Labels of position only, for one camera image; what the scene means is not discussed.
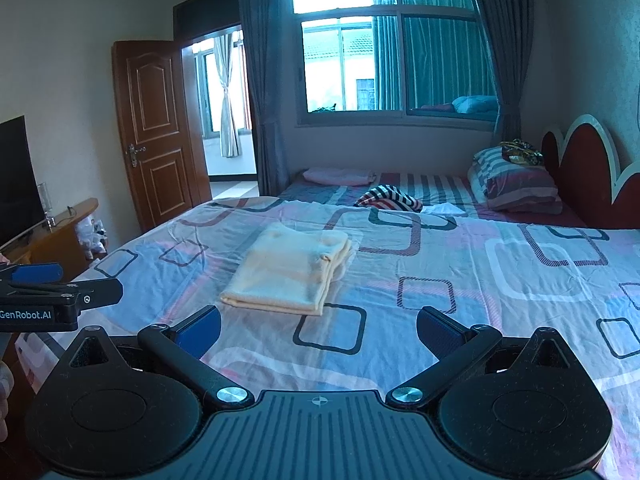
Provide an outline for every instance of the bed sheet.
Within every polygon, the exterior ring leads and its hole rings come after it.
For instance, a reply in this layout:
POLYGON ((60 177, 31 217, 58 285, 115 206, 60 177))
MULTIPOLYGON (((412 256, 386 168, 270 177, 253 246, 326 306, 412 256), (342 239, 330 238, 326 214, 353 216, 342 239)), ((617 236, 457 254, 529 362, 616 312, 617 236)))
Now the bed sheet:
POLYGON ((396 186, 408 195, 422 200, 424 205, 452 203, 463 209, 469 218, 498 222, 586 227, 580 217, 566 204, 559 215, 492 211, 476 200, 466 177, 450 175, 381 173, 370 186, 322 186, 309 182, 300 176, 281 193, 280 197, 285 200, 302 200, 321 204, 353 205, 371 187, 379 184, 396 186))
MULTIPOLYGON (((124 296, 80 326, 111 335, 175 324, 217 304, 220 339, 202 361, 249 388, 375 389, 384 396, 435 362, 415 330, 434 306, 460 323, 528 337, 560 331, 614 419, 600 465, 640 478, 640 232, 440 218, 276 198, 200 206, 111 253, 82 279, 117 277, 124 296), (234 308, 219 294, 272 222, 338 229, 355 242, 321 317, 234 308)), ((75 333, 22 334, 20 362, 37 390, 75 333)))

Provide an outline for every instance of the wooden cabinet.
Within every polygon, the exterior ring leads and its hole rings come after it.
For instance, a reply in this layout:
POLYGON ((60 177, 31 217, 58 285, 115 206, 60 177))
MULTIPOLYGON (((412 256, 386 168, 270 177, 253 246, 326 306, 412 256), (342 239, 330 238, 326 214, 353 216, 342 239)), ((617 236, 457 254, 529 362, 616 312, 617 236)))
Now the wooden cabinet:
POLYGON ((51 230, 41 225, 33 230, 28 241, 18 242, 3 251, 4 256, 16 264, 48 264, 55 262, 63 269, 63 282, 70 282, 89 268, 78 238, 76 224, 98 208, 98 201, 90 198, 56 216, 51 230))

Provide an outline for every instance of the red headboard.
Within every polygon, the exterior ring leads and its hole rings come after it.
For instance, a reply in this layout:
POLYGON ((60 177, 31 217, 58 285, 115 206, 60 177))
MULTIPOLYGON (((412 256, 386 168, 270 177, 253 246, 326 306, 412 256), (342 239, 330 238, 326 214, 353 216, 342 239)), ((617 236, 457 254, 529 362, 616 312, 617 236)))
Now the red headboard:
POLYGON ((595 117, 579 117, 564 139, 551 128, 542 153, 560 197, 589 227, 640 229, 640 162, 621 174, 611 135, 595 117))

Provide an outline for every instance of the folded towel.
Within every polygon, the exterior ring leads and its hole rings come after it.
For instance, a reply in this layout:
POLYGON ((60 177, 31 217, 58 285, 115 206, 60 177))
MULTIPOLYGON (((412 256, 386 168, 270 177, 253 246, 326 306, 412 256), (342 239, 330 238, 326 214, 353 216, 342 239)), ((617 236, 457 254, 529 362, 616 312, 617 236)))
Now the folded towel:
POLYGON ((220 299, 232 306, 321 316, 334 272, 351 248, 340 231, 265 229, 247 251, 220 299))
POLYGON ((368 186, 376 179, 372 171, 309 168, 302 176, 309 182, 324 186, 368 186))

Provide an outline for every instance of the sheer curtain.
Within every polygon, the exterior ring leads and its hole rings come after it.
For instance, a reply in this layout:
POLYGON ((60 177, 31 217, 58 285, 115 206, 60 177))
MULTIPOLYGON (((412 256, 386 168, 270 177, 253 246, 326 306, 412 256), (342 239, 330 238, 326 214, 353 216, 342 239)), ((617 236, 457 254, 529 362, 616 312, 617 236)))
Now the sheer curtain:
POLYGON ((239 0, 255 124, 260 194, 277 196, 289 181, 280 133, 282 0, 239 0))
MULTIPOLYGON (((473 0, 403 0, 407 5, 474 9, 473 0)), ((495 95, 479 24, 441 18, 405 18, 409 108, 452 102, 464 95, 495 95)))
MULTIPOLYGON (((375 5, 396 0, 373 0, 375 5)), ((400 109, 400 66, 398 59, 398 19, 378 16, 372 20, 373 56, 376 65, 376 108, 400 109)))
POLYGON ((231 109, 231 99, 229 98, 231 54, 234 49, 234 40, 231 34, 225 34, 214 38, 213 41, 213 54, 223 91, 222 115, 220 117, 220 152, 222 156, 232 158, 242 154, 238 130, 231 109))

